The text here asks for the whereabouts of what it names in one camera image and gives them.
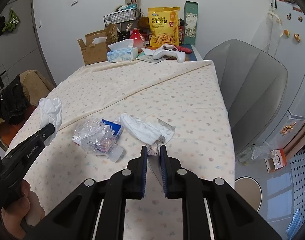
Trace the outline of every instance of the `door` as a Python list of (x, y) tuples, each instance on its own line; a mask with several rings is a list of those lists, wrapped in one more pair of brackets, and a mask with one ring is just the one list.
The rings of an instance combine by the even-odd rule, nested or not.
[(11, 0), (1, 13), (6, 23), (10, 9), (15, 11), (20, 23), (12, 33), (6, 31), (0, 36), (0, 90), (26, 70), (38, 70), (55, 85), (38, 46), (32, 0)]
[[(288, 70), (288, 83), (283, 104), (277, 115), (284, 116), (266, 139), (274, 149), (284, 148), (305, 124), (305, 98), (303, 100), (297, 98), (302, 98), (302, 94), (305, 94), (304, 91), (298, 94), (302, 90), (301, 86), (305, 90), (305, 15), (294, 10), (293, 6), (298, 8), (297, 5), (277, 1), (277, 9), (275, 9), (275, 13), (282, 21), (282, 28), (288, 30), (290, 36), (283, 35), (280, 38), (275, 55), (275, 59)], [(298, 20), (299, 16), (302, 17), (302, 22)], [(300, 42), (294, 39), (294, 33), (299, 33)], [(280, 133), (285, 126), (293, 123), (296, 124), (292, 132), (286, 135)]]

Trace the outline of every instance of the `white game controller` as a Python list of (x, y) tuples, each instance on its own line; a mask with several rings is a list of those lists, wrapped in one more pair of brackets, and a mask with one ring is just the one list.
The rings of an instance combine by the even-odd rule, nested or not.
[(174, 45), (165, 44), (152, 54), (152, 58), (160, 59), (163, 56), (176, 57), (177, 62), (182, 63), (185, 62), (186, 53), (183, 51), (178, 51)]

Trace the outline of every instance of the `french fries snack bag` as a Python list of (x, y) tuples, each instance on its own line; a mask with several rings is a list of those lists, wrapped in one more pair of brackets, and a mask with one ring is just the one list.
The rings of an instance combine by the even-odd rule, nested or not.
[(166, 43), (179, 46), (178, 11), (180, 7), (148, 8), (152, 32), (150, 46), (160, 47)]

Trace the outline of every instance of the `round stool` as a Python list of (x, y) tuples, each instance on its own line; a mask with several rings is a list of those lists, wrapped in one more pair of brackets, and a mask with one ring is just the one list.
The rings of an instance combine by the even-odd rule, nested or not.
[(262, 191), (259, 183), (255, 179), (251, 177), (236, 179), (235, 191), (258, 212), (262, 201)]

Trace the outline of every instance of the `tiled floor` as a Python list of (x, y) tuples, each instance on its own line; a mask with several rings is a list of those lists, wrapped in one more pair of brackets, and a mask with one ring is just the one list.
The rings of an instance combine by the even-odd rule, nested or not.
[(305, 154), (300, 151), (284, 168), (268, 173), (264, 160), (248, 166), (236, 162), (235, 178), (254, 178), (262, 189), (262, 204), (258, 213), (288, 239), (286, 229), (297, 208), (305, 221)]
[(262, 204), (258, 213), (277, 231), (282, 239), (287, 239), (286, 229), (294, 210), (294, 186), (291, 166), (268, 173), (264, 160), (248, 166), (236, 163), (235, 178), (250, 176), (262, 189)]
[(305, 154), (299, 151), (290, 160), (294, 182), (294, 212), (299, 209), (302, 223), (305, 222)]

